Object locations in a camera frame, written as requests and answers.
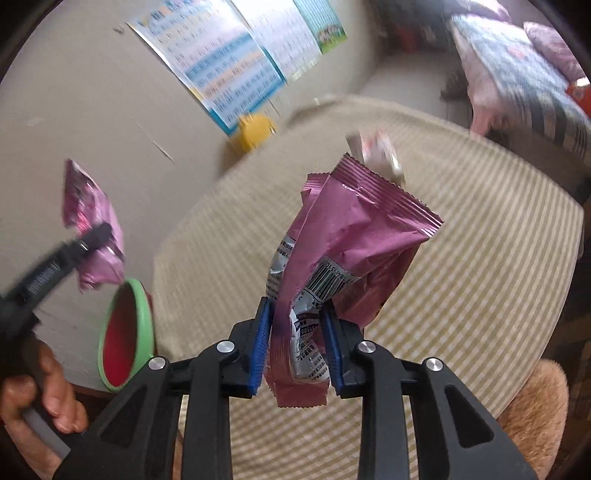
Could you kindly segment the small pink wrapper piece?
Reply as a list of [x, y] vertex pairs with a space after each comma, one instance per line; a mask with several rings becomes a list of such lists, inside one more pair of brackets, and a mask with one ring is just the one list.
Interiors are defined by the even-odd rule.
[[123, 232], [101, 187], [74, 160], [64, 165], [62, 222], [74, 228], [88, 254], [77, 267], [81, 291], [124, 280]]

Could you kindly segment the pink foil snack wrapper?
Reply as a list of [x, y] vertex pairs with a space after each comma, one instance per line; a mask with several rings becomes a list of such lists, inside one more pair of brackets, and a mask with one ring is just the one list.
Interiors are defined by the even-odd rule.
[[274, 309], [266, 382], [280, 408], [327, 402], [322, 306], [332, 303], [339, 318], [367, 327], [443, 224], [350, 155], [330, 173], [308, 175], [266, 283]]

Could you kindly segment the white pink wrapper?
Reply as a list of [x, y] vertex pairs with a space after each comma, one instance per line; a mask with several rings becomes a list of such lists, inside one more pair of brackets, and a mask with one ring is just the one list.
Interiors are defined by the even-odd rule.
[[349, 145], [349, 152], [356, 161], [399, 187], [405, 186], [404, 169], [386, 132], [382, 130], [374, 131], [374, 133], [357, 131], [346, 135], [346, 142]]

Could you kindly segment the green red trash bin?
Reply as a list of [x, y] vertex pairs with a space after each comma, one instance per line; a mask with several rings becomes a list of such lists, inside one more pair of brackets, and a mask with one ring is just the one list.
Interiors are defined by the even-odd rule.
[[98, 372], [118, 392], [155, 354], [152, 299], [144, 285], [126, 279], [109, 305], [98, 347]]

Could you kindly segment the checkered beige tablecloth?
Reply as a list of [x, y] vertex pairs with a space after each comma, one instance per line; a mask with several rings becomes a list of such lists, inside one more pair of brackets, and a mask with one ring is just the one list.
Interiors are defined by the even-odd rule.
[[385, 131], [406, 186], [444, 221], [367, 335], [396, 356], [436, 356], [499, 415], [530, 376], [564, 306], [582, 207], [512, 152], [408, 107], [349, 96], [302, 108], [226, 173], [160, 246], [152, 296], [159, 353], [197, 355], [252, 318], [311, 172], [346, 136]]

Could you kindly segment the yellow duck toy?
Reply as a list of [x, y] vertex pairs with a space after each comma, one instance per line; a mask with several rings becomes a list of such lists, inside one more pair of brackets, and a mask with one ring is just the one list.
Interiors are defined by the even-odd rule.
[[259, 148], [276, 134], [276, 124], [266, 115], [249, 113], [239, 117], [238, 128], [229, 139], [230, 148], [238, 155], [245, 155]]

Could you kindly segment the blue plaid bed quilt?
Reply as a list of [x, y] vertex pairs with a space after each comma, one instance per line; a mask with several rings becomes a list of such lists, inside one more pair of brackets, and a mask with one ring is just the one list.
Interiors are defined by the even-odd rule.
[[524, 127], [590, 165], [590, 119], [522, 28], [476, 15], [454, 15], [448, 26], [468, 80], [473, 132]]

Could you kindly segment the red cardboard box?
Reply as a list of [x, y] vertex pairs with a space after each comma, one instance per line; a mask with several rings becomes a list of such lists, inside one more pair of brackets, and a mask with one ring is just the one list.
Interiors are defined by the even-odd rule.
[[591, 85], [587, 77], [582, 77], [571, 83], [567, 94], [585, 112], [588, 118], [591, 117]]

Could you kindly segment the pink blanket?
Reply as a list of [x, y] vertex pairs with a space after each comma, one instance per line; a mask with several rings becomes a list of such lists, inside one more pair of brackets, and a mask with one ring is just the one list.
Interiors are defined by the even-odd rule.
[[554, 28], [536, 22], [525, 22], [523, 29], [535, 49], [569, 82], [586, 77], [573, 52]]

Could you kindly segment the pinyin chart wall poster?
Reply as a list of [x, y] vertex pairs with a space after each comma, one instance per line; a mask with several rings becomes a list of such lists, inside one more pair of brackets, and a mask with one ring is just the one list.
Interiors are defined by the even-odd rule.
[[128, 26], [228, 136], [286, 83], [226, 1], [166, 1]]

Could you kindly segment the white middle wall poster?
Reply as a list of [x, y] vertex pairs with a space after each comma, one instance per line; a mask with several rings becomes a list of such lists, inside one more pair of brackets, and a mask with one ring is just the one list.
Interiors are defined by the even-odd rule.
[[287, 81], [295, 81], [321, 56], [317, 41], [291, 0], [233, 0], [252, 35]]

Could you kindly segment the green number wall poster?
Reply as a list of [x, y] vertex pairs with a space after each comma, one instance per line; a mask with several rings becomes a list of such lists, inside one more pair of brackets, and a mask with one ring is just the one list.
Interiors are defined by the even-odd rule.
[[322, 54], [346, 41], [346, 31], [328, 0], [294, 0]]

